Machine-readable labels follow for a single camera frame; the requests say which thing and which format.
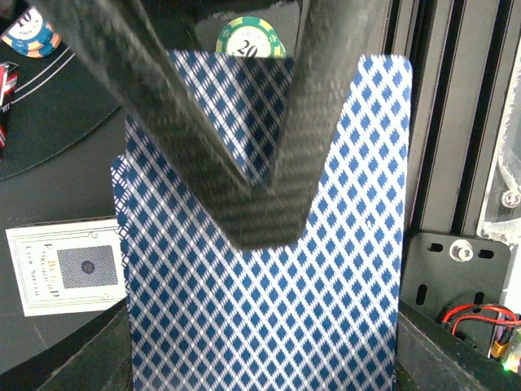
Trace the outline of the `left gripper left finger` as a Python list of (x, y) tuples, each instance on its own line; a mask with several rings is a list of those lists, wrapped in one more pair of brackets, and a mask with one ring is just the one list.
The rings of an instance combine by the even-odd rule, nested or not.
[(1, 374), (2, 390), (131, 390), (126, 300)]

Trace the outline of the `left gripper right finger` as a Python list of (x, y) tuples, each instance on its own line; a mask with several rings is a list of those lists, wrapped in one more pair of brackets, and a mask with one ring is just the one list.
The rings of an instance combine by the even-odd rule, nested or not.
[(396, 364), (403, 390), (519, 390), (520, 377), (479, 354), (403, 301)]

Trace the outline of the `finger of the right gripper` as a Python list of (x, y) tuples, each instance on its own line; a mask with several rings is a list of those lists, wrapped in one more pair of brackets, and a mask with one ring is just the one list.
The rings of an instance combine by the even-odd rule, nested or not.
[(86, 67), (143, 125), (229, 240), (251, 248), (232, 215), (251, 193), (194, 95), (186, 88), (139, 1), (36, 1)]
[(379, 49), (388, 10), (387, 1), (310, 2), (270, 183), (252, 195), (240, 248), (301, 237), (358, 61)]

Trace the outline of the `green poker chip stack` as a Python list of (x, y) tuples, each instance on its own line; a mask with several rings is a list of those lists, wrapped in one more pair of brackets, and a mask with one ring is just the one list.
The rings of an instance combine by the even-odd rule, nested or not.
[(256, 16), (241, 16), (226, 24), (218, 34), (215, 52), (245, 58), (287, 55), (274, 27)]

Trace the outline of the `blue white chip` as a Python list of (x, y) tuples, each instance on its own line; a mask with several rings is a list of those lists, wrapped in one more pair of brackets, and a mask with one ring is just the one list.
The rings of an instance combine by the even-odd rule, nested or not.
[(2, 34), (2, 41), (20, 55), (40, 59), (52, 54), (61, 43), (61, 36), (34, 7), (29, 7)]

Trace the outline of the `blue playing card deck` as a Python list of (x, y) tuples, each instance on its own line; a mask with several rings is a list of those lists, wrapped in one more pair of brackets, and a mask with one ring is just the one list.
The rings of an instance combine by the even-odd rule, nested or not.
[(393, 390), (412, 67), (368, 55), (301, 238), (235, 249), (131, 117), (112, 163), (136, 390)]

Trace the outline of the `red triangular marker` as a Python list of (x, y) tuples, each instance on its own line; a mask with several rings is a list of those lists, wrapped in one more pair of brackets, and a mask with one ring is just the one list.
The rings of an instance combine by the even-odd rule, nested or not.
[(0, 112), (0, 143), (1, 158), (7, 143), (7, 123), (10, 117), (12, 102), (19, 76), (19, 65), (6, 61), (1, 63), (1, 112)]

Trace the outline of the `round black poker mat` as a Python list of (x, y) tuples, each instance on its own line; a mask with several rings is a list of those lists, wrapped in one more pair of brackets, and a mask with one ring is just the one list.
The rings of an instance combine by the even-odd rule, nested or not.
[(118, 108), (64, 44), (41, 59), (24, 57), (3, 44), (1, 60), (19, 65), (1, 178), (17, 175), (67, 149)]

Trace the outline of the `white playing card box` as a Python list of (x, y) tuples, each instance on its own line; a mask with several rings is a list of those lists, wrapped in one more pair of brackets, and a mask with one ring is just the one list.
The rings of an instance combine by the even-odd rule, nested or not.
[(125, 299), (115, 217), (6, 230), (24, 316), (107, 310)]

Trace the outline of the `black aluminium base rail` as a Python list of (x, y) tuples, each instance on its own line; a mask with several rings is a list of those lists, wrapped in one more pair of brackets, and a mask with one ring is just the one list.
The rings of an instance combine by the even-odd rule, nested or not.
[(514, 265), (484, 223), (519, 211), (499, 166), (519, 39), (517, 1), (394, 1), (383, 39), (413, 67), (400, 299), (483, 356)]

